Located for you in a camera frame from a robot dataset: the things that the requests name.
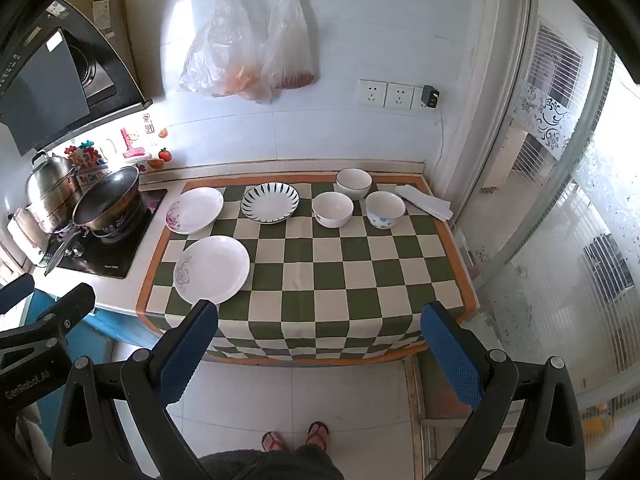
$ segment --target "gray pants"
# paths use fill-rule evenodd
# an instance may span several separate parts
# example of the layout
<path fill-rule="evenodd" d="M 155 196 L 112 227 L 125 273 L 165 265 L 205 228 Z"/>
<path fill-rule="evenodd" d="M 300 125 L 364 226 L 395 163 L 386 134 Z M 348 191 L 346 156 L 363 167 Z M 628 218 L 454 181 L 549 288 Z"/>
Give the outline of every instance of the gray pants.
<path fill-rule="evenodd" d="M 255 449 L 223 451 L 200 459 L 213 480 L 344 480 L 316 444 L 294 452 Z"/>

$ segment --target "power cord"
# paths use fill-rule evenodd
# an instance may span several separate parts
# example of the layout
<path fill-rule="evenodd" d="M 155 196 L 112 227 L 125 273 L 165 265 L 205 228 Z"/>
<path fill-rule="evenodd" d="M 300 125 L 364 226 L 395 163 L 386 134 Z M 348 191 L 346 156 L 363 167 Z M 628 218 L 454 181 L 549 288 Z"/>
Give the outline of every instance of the power cord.
<path fill-rule="evenodd" d="M 438 164 L 442 160 L 442 150 L 444 149 L 444 121 L 442 119 L 442 108 L 440 108 L 439 111 L 440 111 L 440 131 L 442 133 L 442 142 L 440 143 L 440 156 L 438 157 L 438 161 L 436 162 L 435 168 L 433 168 L 433 174 L 436 173 L 436 170 L 438 169 Z"/>

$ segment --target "person's foot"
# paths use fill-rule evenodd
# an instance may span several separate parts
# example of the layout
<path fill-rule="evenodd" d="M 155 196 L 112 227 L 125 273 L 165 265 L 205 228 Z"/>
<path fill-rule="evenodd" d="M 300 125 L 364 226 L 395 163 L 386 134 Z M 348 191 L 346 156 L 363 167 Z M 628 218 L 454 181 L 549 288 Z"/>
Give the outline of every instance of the person's foot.
<path fill-rule="evenodd" d="M 286 451 L 287 443 L 275 431 L 268 431 L 262 436 L 262 448 L 265 451 Z"/>
<path fill-rule="evenodd" d="M 329 443 L 329 429 L 324 422 L 314 422 L 309 427 L 306 443 L 316 444 L 322 451 L 326 451 L 326 446 Z"/>

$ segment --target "blue gripper pad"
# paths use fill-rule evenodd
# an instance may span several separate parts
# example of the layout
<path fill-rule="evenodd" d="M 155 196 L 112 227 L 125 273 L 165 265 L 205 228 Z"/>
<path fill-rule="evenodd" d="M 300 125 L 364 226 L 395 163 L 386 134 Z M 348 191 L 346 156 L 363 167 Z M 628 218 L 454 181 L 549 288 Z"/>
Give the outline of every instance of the blue gripper pad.
<path fill-rule="evenodd" d="M 440 304 L 425 305 L 420 316 L 422 336 L 435 355 L 458 400 L 476 410 L 483 396 L 480 372 L 452 332 L 455 328 L 463 329 L 457 325 L 455 328 L 451 327 L 442 316 L 449 316 L 449 314 Z"/>
<path fill-rule="evenodd" d="M 156 398 L 162 406 L 178 402 L 211 339 L 218 331 L 218 310 L 200 300 L 176 328 L 168 330 L 154 346 Z"/>
<path fill-rule="evenodd" d="M 33 294 L 35 282 L 30 274 L 18 276 L 0 287 L 0 314 L 6 314 L 28 295 Z"/>

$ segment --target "checkered tablecloth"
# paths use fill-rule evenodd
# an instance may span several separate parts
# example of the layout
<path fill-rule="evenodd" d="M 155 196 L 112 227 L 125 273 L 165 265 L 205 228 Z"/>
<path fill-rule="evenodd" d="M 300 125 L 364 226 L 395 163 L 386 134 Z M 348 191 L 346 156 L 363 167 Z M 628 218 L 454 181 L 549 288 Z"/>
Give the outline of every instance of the checkered tablecloth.
<path fill-rule="evenodd" d="M 431 216 L 407 204 L 398 224 L 379 230 L 369 224 L 361 200 L 345 226 L 327 229 L 312 219 L 311 199 L 334 190 L 334 184 L 293 186 L 300 194 L 298 209 L 272 225 L 240 211 L 253 185 L 219 187 L 225 204 L 213 225 L 188 236 L 171 233 L 153 276 L 147 319 L 164 331 L 188 313 L 191 305 L 172 287 L 174 266 L 187 247 L 210 235 L 236 238 L 252 262 L 242 290 L 219 306 L 220 328 L 209 347 L 216 357 L 381 356 L 422 343 L 420 312 L 429 301 L 463 306 Z M 395 187 L 374 184 L 371 192 Z"/>

